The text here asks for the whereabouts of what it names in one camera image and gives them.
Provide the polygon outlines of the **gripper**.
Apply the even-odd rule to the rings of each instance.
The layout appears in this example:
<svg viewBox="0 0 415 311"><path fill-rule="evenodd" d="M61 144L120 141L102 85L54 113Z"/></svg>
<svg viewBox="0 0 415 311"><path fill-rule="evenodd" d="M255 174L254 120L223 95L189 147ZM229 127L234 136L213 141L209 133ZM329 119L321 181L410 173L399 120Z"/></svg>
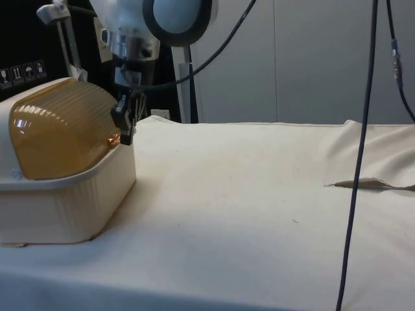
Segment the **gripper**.
<svg viewBox="0 0 415 311"><path fill-rule="evenodd" d="M160 41L155 37L114 37L114 86L119 89L151 86L159 54ZM146 99L143 93L134 93L130 99L122 96L111 109L113 123L120 130L121 144L132 144L135 122L144 115Z"/></svg>

